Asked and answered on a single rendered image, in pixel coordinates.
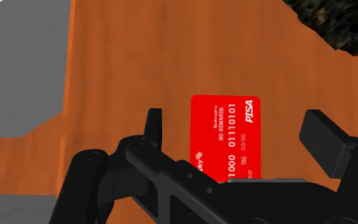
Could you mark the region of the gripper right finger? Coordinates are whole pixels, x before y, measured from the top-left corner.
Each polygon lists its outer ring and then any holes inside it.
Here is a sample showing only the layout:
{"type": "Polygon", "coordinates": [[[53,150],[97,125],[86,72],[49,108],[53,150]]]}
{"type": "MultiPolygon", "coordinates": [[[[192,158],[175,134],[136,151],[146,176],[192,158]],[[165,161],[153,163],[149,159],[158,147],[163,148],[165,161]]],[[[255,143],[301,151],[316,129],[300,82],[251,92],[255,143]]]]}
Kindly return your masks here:
{"type": "Polygon", "coordinates": [[[299,140],[331,179],[341,180],[326,224],[358,224],[358,137],[322,111],[308,109],[299,140]]]}

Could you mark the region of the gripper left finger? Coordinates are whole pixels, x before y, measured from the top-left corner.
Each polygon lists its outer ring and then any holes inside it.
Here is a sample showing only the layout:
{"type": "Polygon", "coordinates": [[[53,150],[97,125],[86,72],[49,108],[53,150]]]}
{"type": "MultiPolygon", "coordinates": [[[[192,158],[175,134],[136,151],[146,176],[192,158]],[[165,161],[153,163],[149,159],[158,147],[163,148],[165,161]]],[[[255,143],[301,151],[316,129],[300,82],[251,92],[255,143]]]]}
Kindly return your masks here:
{"type": "Polygon", "coordinates": [[[144,133],[73,156],[48,224],[106,224],[114,202],[133,198],[156,224],[260,224],[260,212],[185,160],[161,151],[162,111],[144,133]]]}

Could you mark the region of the red bank card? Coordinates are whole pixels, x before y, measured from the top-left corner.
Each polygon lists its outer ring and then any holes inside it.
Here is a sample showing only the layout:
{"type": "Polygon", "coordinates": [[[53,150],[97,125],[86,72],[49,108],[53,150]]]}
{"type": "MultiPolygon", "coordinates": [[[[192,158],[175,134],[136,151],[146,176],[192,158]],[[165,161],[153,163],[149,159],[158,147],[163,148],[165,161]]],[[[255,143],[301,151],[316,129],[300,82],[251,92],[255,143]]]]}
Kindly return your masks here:
{"type": "Polygon", "coordinates": [[[217,182],[261,177],[261,101],[256,96],[191,98],[190,163],[217,182]]]}

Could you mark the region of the orange wooden table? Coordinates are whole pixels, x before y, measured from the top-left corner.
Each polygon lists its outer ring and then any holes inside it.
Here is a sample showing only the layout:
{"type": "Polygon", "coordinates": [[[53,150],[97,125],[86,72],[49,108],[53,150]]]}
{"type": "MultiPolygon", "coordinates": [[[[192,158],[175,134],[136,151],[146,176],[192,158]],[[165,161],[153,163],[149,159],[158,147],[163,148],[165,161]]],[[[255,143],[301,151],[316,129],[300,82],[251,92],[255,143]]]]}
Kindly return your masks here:
{"type": "Polygon", "coordinates": [[[0,193],[56,194],[75,154],[114,151],[161,108],[162,153],[189,156],[195,94],[261,101],[262,175],[307,184],[242,185],[267,224],[324,224],[334,192],[298,139],[307,109],[358,135],[358,57],[333,50],[282,0],[74,0],[61,114],[25,137],[0,139],[0,193]]]}

